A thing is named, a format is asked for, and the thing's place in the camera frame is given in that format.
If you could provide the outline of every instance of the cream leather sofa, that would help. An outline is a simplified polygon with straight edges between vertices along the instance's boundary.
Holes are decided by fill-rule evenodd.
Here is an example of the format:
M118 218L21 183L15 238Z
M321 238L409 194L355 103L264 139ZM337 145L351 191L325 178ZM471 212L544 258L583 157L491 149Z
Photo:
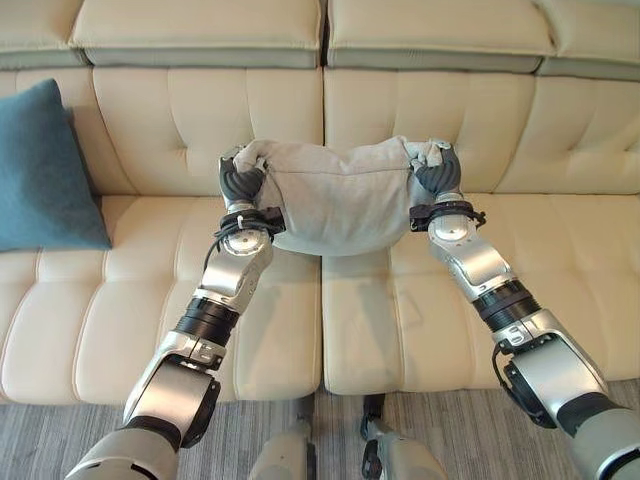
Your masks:
M0 254L3 401L124 401L200 277L217 157L253 138L455 142L481 233L609 379L640 376L640 5L588 6L626 12L604 45L583 2L538 3L330 0L323 69L315 0L5 2L0 96L58 81L114 248ZM417 234L277 251L221 400L495 386L447 275Z

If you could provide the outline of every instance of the floor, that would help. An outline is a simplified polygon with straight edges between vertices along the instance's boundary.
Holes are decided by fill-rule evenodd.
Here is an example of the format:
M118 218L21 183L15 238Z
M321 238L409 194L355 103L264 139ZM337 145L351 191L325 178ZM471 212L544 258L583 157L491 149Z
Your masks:
M612 397L640 411L640 380L611 385ZM393 394L387 422L427 443L450 479L578 479L562 434L535 427L498 390ZM316 396L318 478L358 479L364 442L361 398ZM62 478L102 435L119 425L107 406L0 406L0 478ZM261 445L292 420L288 403L220 405L202 442L183 451L180 479L246 479Z

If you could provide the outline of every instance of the gray fabric pouch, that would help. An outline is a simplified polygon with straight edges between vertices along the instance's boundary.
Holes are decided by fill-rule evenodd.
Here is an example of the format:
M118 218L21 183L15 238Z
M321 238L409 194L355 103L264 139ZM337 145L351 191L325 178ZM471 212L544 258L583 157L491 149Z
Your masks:
M287 227L275 246L311 255L358 255L393 245L409 229L409 208L431 200L411 165L439 156L432 147L403 137L346 152L255 140L234 162L240 172L259 167L266 173L257 207L280 207Z

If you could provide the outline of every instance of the black cable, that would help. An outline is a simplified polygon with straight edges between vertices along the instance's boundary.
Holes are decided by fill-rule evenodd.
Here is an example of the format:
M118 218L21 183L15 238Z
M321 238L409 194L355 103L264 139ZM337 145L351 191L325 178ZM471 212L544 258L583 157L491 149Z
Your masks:
M531 410L529 410L529 408L524 404L524 402L520 399L520 397L518 397L513 392L513 390L509 388L509 385L507 385L507 382L504 381L504 379L502 378L502 375L500 375L500 370L498 369L498 353L500 353L500 345L496 344L496 346L493 347L493 354L491 355L491 365L493 366L493 371L496 374L496 377L498 377L498 382L500 383L500 386L503 388L505 392L507 392L507 395L509 395L509 398L511 398L511 400L513 400L516 403L516 405L518 405L522 410L524 410L524 412L527 415L529 415L531 418L538 418L540 414L534 413Z
M237 223L232 223L222 227L219 231L214 233L214 242L209 247L207 251L207 255L204 259L204 270L207 269L207 265L209 264L209 258L213 253L213 249L215 248L220 251L220 243L229 235L233 235L234 233L238 233L240 230L265 230L269 234L269 240L273 242L273 238L276 233L280 230L278 227L271 225L267 222L262 222L260 220L245 220L242 222L242 228Z

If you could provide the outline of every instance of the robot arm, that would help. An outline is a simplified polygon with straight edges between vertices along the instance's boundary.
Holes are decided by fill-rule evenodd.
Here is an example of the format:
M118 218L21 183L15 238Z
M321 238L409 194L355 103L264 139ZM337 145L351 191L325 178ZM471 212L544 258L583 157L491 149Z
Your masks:
M640 478L637 414L609 399L589 355L539 306L496 249L478 236L484 213L475 212L460 193L460 165L453 148L446 142L439 146L442 164L415 170L435 203L411 209L411 230L427 232L432 254L448 267L491 329L500 385L534 423L559 427L568 435L585 478ZM504 368L506 380L497 367L498 353L511 356Z
M258 211L251 203L263 174L257 169L236 172L231 162L237 151L221 159L228 214L186 313L131 391L124 426L100 440L68 479L175 478L178 450L204 435L220 393L215 372L231 331L271 263L273 235L284 230L279 209Z

